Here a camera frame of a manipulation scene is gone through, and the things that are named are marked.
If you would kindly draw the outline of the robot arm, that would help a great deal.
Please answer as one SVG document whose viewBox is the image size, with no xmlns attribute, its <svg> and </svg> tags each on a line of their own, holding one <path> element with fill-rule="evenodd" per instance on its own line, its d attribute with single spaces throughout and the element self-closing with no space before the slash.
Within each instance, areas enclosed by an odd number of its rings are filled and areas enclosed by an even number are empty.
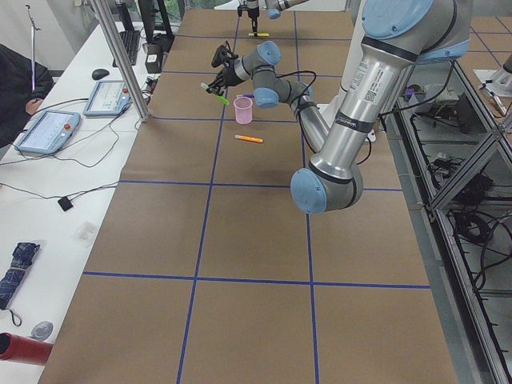
<svg viewBox="0 0 512 384">
<path fill-rule="evenodd" d="M 265 0 L 264 8 L 270 19 L 276 19 L 281 16 L 284 10 L 287 10 L 293 6 L 303 4 L 307 0 Z M 251 37 L 268 37 L 266 33 L 258 31 L 258 18 L 260 16 L 260 5 L 259 0 L 240 0 L 238 2 L 237 14 L 239 17 L 247 13 L 247 16 L 251 20 L 252 31 L 249 32 Z"/>
<path fill-rule="evenodd" d="M 307 214 L 341 210 L 362 195 L 362 175 L 356 157 L 407 67 L 453 61 L 470 42 L 471 1 L 367 1 L 358 20 L 362 59 L 332 123 L 321 116 L 310 88 L 275 73 L 281 51 L 265 41 L 248 54 L 236 55 L 227 42 L 211 65 L 219 68 L 204 88 L 221 97 L 247 80 L 254 86 L 257 106 L 287 104 L 298 120 L 314 155 L 290 182 L 295 205 Z"/>
</svg>

